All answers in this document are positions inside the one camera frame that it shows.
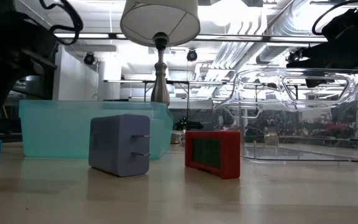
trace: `teal tray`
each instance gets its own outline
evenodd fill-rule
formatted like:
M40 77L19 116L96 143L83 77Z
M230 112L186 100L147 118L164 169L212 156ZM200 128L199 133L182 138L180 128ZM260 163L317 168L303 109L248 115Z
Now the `teal tray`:
M98 101L20 101L24 154L29 157L88 158L92 118L119 114L151 120L151 159L170 148L173 116L162 103Z

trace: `transparent bin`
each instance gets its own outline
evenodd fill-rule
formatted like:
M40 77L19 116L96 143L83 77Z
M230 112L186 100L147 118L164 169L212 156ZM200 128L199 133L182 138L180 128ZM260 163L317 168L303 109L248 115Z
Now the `transparent bin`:
M358 70L240 72L213 108L215 130L239 130L253 159L358 160Z
M151 120L151 159L170 148L173 116L162 103L97 101L20 101L24 154L29 157L87 158L92 118L118 114Z

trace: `lamp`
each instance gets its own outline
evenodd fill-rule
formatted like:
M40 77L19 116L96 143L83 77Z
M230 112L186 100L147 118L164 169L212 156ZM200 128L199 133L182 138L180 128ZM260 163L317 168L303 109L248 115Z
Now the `lamp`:
M163 52L166 47L189 42L200 33L198 1L127 0L120 28L129 40L157 48L158 62L154 65L156 79L151 100L169 105Z

